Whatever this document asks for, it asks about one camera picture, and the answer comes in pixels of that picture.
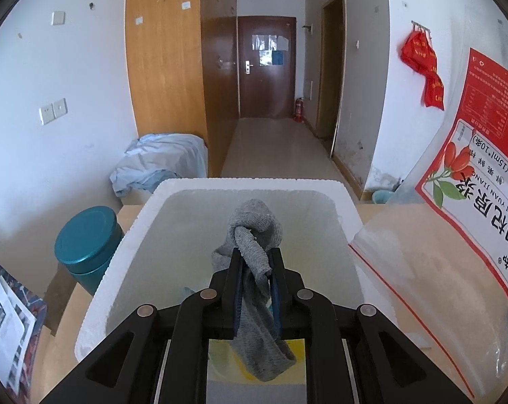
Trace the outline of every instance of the red fabric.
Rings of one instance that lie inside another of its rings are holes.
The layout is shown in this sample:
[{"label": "red fabric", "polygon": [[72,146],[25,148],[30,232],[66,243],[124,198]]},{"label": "red fabric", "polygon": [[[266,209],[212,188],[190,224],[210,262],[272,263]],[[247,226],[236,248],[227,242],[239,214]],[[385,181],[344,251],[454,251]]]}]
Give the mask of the red fabric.
[{"label": "red fabric", "polygon": [[443,97],[445,95],[445,87],[441,78],[436,74],[426,78],[426,89],[424,91],[424,104],[428,106],[435,106],[445,110],[443,104]]},{"label": "red fabric", "polygon": [[437,56],[430,46],[426,33],[413,31],[406,39],[400,54],[402,61],[411,69],[426,76],[424,104],[445,110],[443,105],[444,87],[437,74]]}]

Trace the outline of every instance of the white styrofoam box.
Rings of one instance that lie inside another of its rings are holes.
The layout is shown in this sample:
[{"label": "white styrofoam box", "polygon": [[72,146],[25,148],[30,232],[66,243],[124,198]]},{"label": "white styrofoam box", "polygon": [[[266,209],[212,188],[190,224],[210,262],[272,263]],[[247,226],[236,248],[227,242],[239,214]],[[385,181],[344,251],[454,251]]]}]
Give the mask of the white styrofoam box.
[{"label": "white styrofoam box", "polygon": [[282,223],[285,266],[305,286],[333,303],[388,304],[364,272],[348,242],[362,228],[343,184],[295,179],[169,179],[146,203],[117,249],[91,302],[75,344],[81,361],[138,306],[180,304],[185,287],[209,285],[211,253],[225,239],[228,219],[241,203],[258,198]]}]

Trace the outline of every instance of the fire extinguisher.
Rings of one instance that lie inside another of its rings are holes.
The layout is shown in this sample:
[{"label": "fire extinguisher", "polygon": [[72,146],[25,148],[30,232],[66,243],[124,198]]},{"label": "fire extinguisher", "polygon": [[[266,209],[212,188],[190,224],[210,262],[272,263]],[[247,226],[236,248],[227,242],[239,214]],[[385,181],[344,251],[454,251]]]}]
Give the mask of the fire extinguisher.
[{"label": "fire extinguisher", "polygon": [[304,122],[305,120],[305,117],[303,115],[303,111],[305,109],[305,102],[303,101],[302,98],[298,98],[296,101],[295,101],[295,113],[293,114],[293,119],[297,122],[297,123],[302,123]]}]

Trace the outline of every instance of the plastic bag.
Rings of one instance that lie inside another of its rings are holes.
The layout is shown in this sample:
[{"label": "plastic bag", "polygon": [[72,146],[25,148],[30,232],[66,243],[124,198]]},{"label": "plastic bag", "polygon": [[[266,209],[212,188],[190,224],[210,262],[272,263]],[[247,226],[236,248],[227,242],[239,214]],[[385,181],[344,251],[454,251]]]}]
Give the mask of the plastic bag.
[{"label": "plastic bag", "polygon": [[430,335],[427,354],[489,404],[508,386],[508,70],[497,20],[467,16],[444,124],[350,246]]}]

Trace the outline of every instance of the teal canister lid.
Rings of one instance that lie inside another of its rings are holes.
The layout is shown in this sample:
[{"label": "teal canister lid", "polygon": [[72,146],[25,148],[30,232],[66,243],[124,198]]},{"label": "teal canister lid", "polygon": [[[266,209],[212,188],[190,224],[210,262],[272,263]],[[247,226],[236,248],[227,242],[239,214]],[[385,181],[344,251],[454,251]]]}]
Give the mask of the teal canister lid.
[{"label": "teal canister lid", "polygon": [[88,208],[70,219],[56,238],[54,253],[73,274],[86,274],[114,254],[123,232],[113,209]]}]

